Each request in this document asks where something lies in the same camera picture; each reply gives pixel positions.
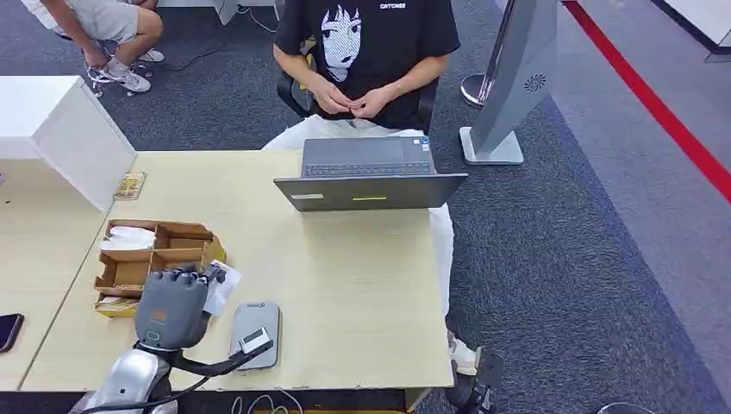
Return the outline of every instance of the cardboard tray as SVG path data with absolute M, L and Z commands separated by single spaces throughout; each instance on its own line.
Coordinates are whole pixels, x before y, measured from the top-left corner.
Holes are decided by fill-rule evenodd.
M 103 297 L 139 299 L 150 272 L 189 264 L 202 271 L 213 260 L 226 260 L 226 252 L 218 237 L 202 224 L 111 220 L 106 235 L 111 235 L 111 229 L 116 226 L 153 231 L 155 243 L 152 249 L 147 250 L 103 250 L 100 253 L 104 271 L 94 280 L 94 289 Z

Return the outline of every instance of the red stripe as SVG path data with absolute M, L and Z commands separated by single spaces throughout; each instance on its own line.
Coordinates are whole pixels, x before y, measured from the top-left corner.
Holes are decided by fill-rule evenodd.
M 591 20 L 584 8 L 574 1 L 565 1 L 564 5 L 660 126 L 680 146 L 685 155 L 693 161 L 711 184 L 731 202 L 731 173 L 726 167 L 670 111 L 640 74 L 624 59 L 597 24 Z

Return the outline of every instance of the robotic arm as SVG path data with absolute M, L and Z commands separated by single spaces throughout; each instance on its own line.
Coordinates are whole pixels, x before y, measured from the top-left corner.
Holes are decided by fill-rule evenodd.
M 98 391 L 77 404 L 79 414 L 177 414 L 177 399 L 225 375 L 273 346 L 264 328 L 239 340 L 241 349 L 228 360 L 208 365 L 183 356 L 184 348 L 196 346 L 206 333 L 210 314 L 203 310 L 214 280 L 223 282 L 226 272 L 210 266 L 204 273 L 194 268 L 154 272 L 147 276 L 134 328 L 138 342 L 112 366 Z M 173 368 L 203 376 L 195 385 L 172 394 Z

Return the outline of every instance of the smartphone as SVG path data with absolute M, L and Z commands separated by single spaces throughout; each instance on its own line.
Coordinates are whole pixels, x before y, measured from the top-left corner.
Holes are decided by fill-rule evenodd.
M 0 353 L 8 352 L 16 342 L 24 317 L 20 313 L 0 317 Z

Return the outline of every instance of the anime girl print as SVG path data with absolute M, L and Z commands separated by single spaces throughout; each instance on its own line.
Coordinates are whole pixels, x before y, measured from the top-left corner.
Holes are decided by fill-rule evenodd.
M 347 79 L 347 70 L 358 58 L 361 26 L 358 9 L 353 16 L 339 4 L 334 16 L 331 16 L 329 9 L 325 11 L 322 19 L 322 46 L 328 72 L 337 82 Z

